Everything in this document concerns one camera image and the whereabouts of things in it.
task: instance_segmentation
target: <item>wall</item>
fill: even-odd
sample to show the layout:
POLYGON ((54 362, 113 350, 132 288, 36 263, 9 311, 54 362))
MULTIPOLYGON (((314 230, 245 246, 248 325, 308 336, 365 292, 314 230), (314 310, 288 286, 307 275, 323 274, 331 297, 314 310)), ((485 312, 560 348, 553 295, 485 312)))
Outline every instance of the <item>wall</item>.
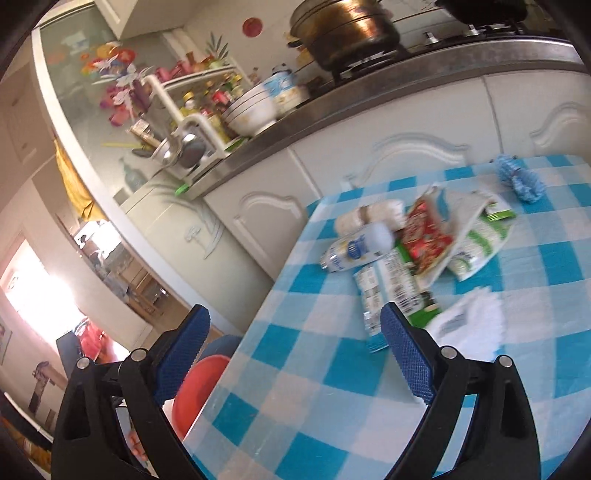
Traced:
MULTIPOLYGON (((4 258, 19 233, 23 233, 50 275, 64 280, 78 308, 104 328, 114 340, 131 349, 143 343, 152 327, 119 301, 82 260, 45 207, 32 180, 27 180, 0 213, 0 258, 4 258)), ((26 407, 35 387, 31 375, 36 365, 49 360, 61 370, 57 354, 26 326, 0 292, 0 317, 12 330, 0 388, 26 407)), ((61 391, 48 386, 37 418, 44 422, 49 408, 57 411, 61 391)))
POLYGON ((39 113, 25 64, 0 83, 0 209, 53 154, 49 130, 39 113))
MULTIPOLYGON (((284 34, 290 30, 290 17, 301 0, 261 0, 237 1, 217 0, 200 6, 195 16, 184 26, 185 31, 205 51, 206 41, 210 32, 218 37, 223 34, 224 43, 229 43, 230 55, 250 73, 253 67, 259 67, 259 75, 265 79, 271 75, 271 69, 280 63, 287 63, 294 71, 297 70, 296 57, 298 51, 288 48, 284 34), (249 17, 258 17, 263 22, 263 32, 256 38, 248 38, 242 33, 242 24, 249 17)), ((393 14, 393 20, 409 17, 433 7, 431 0, 384 0, 382 5, 393 14)), ((427 25, 454 24, 458 22, 444 11, 437 11, 421 19, 411 20, 397 25, 402 34, 402 42, 406 46, 416 45, 423 41, 423 33, 431 28, 427 25)), ((321 73, 318 68, 305 67, 300 73, 303 81, 321 73)))

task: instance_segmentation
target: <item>cabinet door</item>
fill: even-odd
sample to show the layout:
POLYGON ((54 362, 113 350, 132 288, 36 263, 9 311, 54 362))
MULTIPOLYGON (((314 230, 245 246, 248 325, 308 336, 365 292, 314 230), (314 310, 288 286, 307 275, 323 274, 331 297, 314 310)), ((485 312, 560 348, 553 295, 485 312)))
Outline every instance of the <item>cabinet door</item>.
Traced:
POLYGON ((515 72, 485 77, 505 153, 579 155, 591 162, 591 77, 515 72))
POLYGON ((277 279, 308 221, 306 206, 320 197, 288 148, 229 180, 205 200, 257 263, 277 279))
POLYGON ((482 79, 394 100, 294 145, 324 195, 487 162, 500 152, 482 79))
POLYGON ((31 70, 24 66, 0 87, 0 112, 25 174, 35 172, 55 152, 35 95, 31 70))
POLYGON ((181 27, 191 18, 193 0, 95 0, 118 39, 181 27))
POLYGON ((203 199, 187 202, 174 195, 176 188, 178 180, 162 172, 122 208, 168 264, 221 316, 246 332, 271 279, 203 199))

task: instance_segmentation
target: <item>red package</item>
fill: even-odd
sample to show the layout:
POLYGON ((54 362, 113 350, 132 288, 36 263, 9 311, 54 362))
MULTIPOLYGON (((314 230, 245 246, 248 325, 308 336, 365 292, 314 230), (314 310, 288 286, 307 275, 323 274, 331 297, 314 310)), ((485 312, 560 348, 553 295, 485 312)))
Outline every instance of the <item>red package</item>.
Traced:
POLYGON ((402 244, 413 258, 417 273, 435 265, 452 243, 453 237, 441 231, 439 215, 432 211, 425 198, 418 199, 408 214, 402 234, 402 244))

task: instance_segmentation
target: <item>red bowl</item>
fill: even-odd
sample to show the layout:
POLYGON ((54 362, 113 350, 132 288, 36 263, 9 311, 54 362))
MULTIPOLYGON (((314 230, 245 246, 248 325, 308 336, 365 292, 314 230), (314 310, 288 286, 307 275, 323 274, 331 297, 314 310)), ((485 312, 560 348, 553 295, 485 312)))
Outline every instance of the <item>red bowl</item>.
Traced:
POLYGON ((181 440, 201 412, 229 361, 225 355, 212 355, 189 370, 173 403, 173 429, 181 440))

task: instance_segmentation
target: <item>countertop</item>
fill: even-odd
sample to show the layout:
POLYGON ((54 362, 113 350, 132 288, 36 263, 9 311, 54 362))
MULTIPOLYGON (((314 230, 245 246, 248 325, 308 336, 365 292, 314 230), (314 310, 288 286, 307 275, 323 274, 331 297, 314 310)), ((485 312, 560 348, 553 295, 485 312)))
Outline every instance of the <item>countertop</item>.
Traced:
POLYGON ((211 163, 190 195, 204 196, 298 140, 383 103, 484 74, 537 69, 587 72, 571 43, 546 37, 484 40, 400 61, 303 105, 230 156, 211 163))

